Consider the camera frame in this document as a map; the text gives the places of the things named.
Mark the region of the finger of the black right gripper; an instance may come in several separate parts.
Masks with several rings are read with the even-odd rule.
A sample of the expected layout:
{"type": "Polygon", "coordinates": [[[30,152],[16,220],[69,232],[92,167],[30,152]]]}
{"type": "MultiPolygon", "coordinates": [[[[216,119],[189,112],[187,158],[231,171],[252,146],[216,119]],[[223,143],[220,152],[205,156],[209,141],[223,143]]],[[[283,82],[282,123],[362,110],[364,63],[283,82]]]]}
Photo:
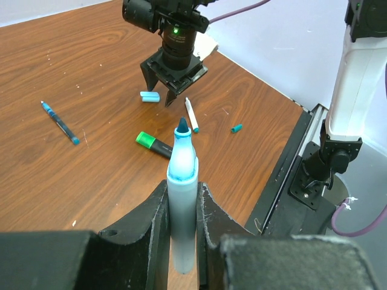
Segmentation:
{"type": "Polygon", "coordinates": [[[141,63],[140,68],[146,82],[147,91],[152,91],[158,82],[156,73],[147,63],[141,63]]]}
{"type": "Polygon", "coordinates": [[[166,95],[164,106],[169,107],[174,100],[178,97],[178,93],[174,89],[169,89],[166,95]]]}

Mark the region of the black green highlighter pen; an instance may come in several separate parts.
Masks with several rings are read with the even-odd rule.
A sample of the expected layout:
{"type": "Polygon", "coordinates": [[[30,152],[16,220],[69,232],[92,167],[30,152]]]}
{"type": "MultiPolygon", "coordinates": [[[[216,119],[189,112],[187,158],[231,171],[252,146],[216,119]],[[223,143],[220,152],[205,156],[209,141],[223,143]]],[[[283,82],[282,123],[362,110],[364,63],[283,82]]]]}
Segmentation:
{"type": "Polygon", "coordinates": [[[167,158],[170,159],[172,155],[172,147],[166,143],[156,139],[155,137],[147,134],[146,132],[141,131],[135,141],[142,145],[143,147],[167,158]]]}

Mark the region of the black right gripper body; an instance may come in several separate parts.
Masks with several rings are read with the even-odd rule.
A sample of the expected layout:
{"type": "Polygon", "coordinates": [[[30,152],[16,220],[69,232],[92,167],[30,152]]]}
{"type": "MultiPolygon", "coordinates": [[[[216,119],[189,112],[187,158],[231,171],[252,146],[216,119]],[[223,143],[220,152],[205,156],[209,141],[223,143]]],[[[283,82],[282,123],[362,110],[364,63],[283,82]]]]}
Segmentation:
{"type": "Polygon", "coordinates": [[[156,53],[142,63],[147,63],[152,68],[158,82],[162,82],[168,89],[174,89],[179,94],[208,72],[203,61],[193,54],[189,56],[188,66],[184,69],[175,68],[176,65],[179,66],[177,59],[166,59],[165,54],[164,49],[160,47],[156,53]]]}

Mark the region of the light blue highlighter pen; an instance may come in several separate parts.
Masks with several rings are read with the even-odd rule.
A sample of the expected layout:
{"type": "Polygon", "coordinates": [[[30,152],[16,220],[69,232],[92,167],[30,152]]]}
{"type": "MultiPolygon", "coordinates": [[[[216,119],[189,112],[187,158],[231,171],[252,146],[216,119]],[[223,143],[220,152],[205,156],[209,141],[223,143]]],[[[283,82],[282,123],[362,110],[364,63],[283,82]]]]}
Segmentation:
{"type": "Polygon", "coordinates": [[[192,130],[182,117],[174,130],[174,146],[167,167],[172,257],[180,274],[188,274],[194,267],[198,170],[192,130]]]}

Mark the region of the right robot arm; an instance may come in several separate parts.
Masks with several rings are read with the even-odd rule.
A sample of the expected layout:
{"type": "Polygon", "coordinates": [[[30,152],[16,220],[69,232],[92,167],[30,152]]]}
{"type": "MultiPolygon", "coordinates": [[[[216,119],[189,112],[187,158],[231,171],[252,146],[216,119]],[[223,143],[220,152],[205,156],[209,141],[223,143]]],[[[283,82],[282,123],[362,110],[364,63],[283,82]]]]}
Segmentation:
{"type": "MultiPolygon", "coordinates": [[[[167,88],[166,105],[206,72],[194,55],[197,33],[210,21],[197,10],[200,1],[124,1],[126,22],[158,33],[162,46],[141,63],[147,89],[167,88]]],[[[316,209],[324,187],[344,173],[362,145],[362,132],[377,82],[386,68],[386,2],[350,1],[345,16],[343,53],[329,111],[320,130],[320,148],[298,166],[290,194],[316,209]]]]}

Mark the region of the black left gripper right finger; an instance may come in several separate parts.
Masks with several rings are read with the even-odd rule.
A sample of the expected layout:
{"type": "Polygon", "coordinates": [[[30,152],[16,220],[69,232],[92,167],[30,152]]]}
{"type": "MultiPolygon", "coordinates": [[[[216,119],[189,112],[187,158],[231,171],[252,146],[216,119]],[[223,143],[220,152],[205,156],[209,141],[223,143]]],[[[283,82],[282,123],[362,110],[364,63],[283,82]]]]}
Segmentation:
{"type": "Polygon", "coordinates": [[[225,234],[253,236],[253,233],[218,205],[205,182],[198,183],[196,206],[198,289],[226,289],[221,237],[225,234]]]}

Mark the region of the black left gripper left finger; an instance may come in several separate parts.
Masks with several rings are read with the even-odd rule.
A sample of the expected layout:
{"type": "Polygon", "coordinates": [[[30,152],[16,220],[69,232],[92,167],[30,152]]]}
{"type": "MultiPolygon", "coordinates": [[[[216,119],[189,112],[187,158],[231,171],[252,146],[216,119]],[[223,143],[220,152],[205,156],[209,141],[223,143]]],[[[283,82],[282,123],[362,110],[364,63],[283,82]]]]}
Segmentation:
{"type": "Polygon", "coordinates": [[[105,244],[97,289],[167,289],[171,226],[166,181],[99,236],[105,244]]]}

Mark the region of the light blue pen cap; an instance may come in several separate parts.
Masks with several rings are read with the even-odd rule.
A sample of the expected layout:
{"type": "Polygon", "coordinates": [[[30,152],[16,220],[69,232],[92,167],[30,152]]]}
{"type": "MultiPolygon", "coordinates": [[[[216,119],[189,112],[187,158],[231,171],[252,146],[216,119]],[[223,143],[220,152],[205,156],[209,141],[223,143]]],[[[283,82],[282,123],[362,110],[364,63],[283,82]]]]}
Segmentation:
{"type": "Polygon", "coordinates": [[[160,101],[160,95],[158,92],[141,91],[140,97],[144,103],[158,103],[160,101]]]}

